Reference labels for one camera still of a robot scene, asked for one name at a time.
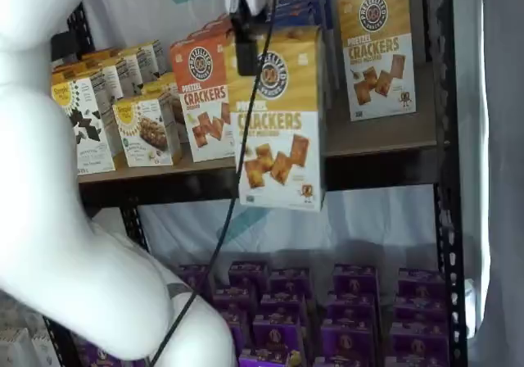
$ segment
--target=shelving unit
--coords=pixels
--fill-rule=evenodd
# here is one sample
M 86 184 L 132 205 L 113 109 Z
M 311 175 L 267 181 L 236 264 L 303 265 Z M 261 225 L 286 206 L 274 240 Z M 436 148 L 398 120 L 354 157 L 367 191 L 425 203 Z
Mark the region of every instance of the shelving unit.
M 439 269 L 445 276 L 452 366 L 468 365 L 459 135 L 454 66 L 453 0 L 424 0 L 428 63 L 416 69 L 417 113 L 350 123 L 344 95 L 327 112 L 328 191 L 432 184 Z M 80 8 L 70 23 L 78 29 Z M 82 51 L 90 36 L 79 42 Z M 192 161 L 189 147 L 176 166 L 128 168 L 79 177 L 89 211 L 118 206 L 128 235 L 147 249 L 138 206 L 236 196 L 233 159 Z M 65 367 L 73 360 L 67 337 L 55 337 Z

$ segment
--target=purple snack box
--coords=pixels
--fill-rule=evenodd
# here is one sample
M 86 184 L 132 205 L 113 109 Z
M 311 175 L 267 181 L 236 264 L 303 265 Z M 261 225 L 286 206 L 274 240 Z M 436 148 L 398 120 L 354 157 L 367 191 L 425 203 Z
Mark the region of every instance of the purple snack box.
M 239 367 L 287 367 L 288 354 L 267 349 L 244 349 L 238 358 Z
M 255 287 L 257 295 L 268 291 L 268 266 L 263 261 L 235 261 L 229 267 L 229 284 L 234 287 Z
M 238 308 L 230 308 L 228 310 L 221 310 L 219 313 L 227 322 L 233 341 L 235 342 L 235 351 L 237 357 L 240 356 L 244 348 L 251 346 L 251 335 L 249 331 L 249 324 L 247 313 Z
M 386 356 L 384 367 L 449 367 L 449 363 L 435 357 L 393 353 Z
M 253 334 L 257 347 L 289 352 L 293 365 L 307 365 L 297 314 L 259 314 L 253 321 Z
M 445 323 L 446 313 L 442 301 L 421 297 L 395 298 L 393 306 L 395 320 Z
M 448 329 L 444 324 L 394 322 L 390 330 L 391 350 L 448 361 Z
M 371 367 L 376 365 L 376 348 L 370 319 L 325 319 L 320 331 L 325 356 L 351 358 L 357 355 L 367 359 Z
M 213 306 L 223 310 L 237 307 L 252 317 L 257 308 L 255 292 L 253 288 L 218 287 L 213 294 Z
M 344 356 L 317 357 L 313 367 L 368 367 L 368 362 L 355 355 L 351 358 Z
M 438 271 L 400 269 L 399 296 L 445 300 L 445 281 Z

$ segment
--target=cardboard box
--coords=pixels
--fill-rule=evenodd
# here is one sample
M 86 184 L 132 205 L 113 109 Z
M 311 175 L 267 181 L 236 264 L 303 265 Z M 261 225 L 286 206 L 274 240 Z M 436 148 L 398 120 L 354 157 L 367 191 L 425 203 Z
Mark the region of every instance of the cardboard box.
M 109 102 L 113 105 L 122 98 L 134 95 L 133 82 L 129 76 L 128 64 L 122 57 L 110 57 L 100 61 L 106 90 L 109 94 Z
M 300 320 L 293 314 L 259 314 L 253 320 L 255 345 L 270 351 L 290 352 L 292 365 L 306 367 Z
M 409 0 L 338 0 L 351 120 L 416 111 Z
M 76 139 L 79 174 L 125 166 L 124 150 L 101 69 L 52 86 L 52 97 L 69 117 Z
M 445 281 L 438 271 L 399 269 L 399 296 L 445 300 Z
M 258 42 L 264 46 L 264 37 Z M 239 184 L 243 205 L 320 211 L 323 203 L 323 54 L 317 27 L 275 33 L 256 94 Z M 226 48 L 238 164 L 253 77 Z
M 121 99 L 113 110 L 130 167 L 175 165 L 180 161 L 182 148 L 170 94 Z
M 195 162 L 234 154 L 225 41 L 225 32 L 216 29 L 175 43 L 170 52 Z

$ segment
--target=brand logo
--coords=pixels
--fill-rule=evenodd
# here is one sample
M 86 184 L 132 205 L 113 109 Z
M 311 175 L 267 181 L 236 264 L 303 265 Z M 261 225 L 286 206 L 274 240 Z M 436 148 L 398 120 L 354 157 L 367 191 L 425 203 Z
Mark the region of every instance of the brand logo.
M 277 99 L 286 91 L 288 82 L 289 74 L 283 58 L 275 52 L 268 52 L 260 76 L 260 95 L 266 99 Z
M 359 11 L 360 24 L 370 33 L 382 28 L 387 20 L 385 0 L 364 0 Z
M 198 47 L 189 53 L 189 70 L 191 75 L 198 80 L 207 80 L 213 72 L 213 60 L 210 53 Z

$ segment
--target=cracker box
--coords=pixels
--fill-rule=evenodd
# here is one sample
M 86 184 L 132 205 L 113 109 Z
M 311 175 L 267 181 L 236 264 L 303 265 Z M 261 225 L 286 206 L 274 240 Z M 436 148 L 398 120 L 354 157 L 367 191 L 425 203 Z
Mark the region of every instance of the cracker box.
M 175 43 L 170 51 L 195 162 L 234 155 L 224 66 L 225 32 Z
M 264 47 L 264 37 L 258 49 Z M 323 188 L 323 45 L 317 27 L 274 34 L 256 94 L 240 202 L 320 211 Z M 238 164 L 254 78 L 237 72 L 235 45 L 226 50 Z
M 292 365 L 306 367 L 300 319 L 294 314 L 259 314 L 253 320 L 255 345 L 270 351 L 288 351 Z
M 376 365 L 375 340 L 370 319 L 325 319 L 320 328 L 325 356 L 360 356 Z
M 113 110 L 130 167 L 175 165 L 180 161 L 182 148 L 170 94 L 121 99 Z
M 432 356 L 424 357 L 403 352 L 392 352 L 386 356 L 384 367 L 449 367 L 449 363 Z
M 239 308 L 252 318 L 258 302 L 252 288 L 218 287 L 213 293 L 213 306 L 222 310 Z
M 250 347 L 252 344 L 247 313 L 238 308 L 220 310 L 219 313 L 231 330 L 233 341 L 235 342 L 235 351 L 237 357 L 239 357 L 242 350 Z
M 395 320 L 398 321 L 441 323 L 447 321 L 444 303 L 433 299 L 397 296 L 393 305 L 393 311 Z
M 394 322 L 390 330 L 391 350 L 448 361 L 448 329 L 444 324 Z
M 142 94 L 144 83 L 155 80 L 151 62 L 147 58 L 146 52 L 140 47 L 134 47 L 124 49 L 118 55 L 123 57 L 128 64 L 129 77 L 133 84 L 134 94 Z
M 285 351 L 244 349 L 238 358 L 238 367 L 292 367 L 290 356 Z
M 109 102 L 113 105 L 117 100 L 134 95 L 133 82 L 129 76 L 128 63 L 122 57 L 110 57 L 100 61 Z
M 357 355 L 352 357 L 320 356 L 315 359 L 313 367 L 368 367 L 368 362 Z
M 400 269 L 399 295 L 445 300 L 445 281 L 438 271 Z
M 409 0 L 338 0 L 351 120 L 416 111 Z
M 206 276 L 208 265 L 180 265 L 174 269 L 174 273 L 192 289 L 195 289 L 198 284 Z M 204 291 L 201 294 L 206 300 L 211 300 L 213 290 L 215 289 L 215 281 L 213 274 L 210 274 L 204 284 Z
M 69 117 L 76 139 L 79 174 L 125 166 L 124 151 L 102 70 L 89 70 L 52 86 L 52 97 Z

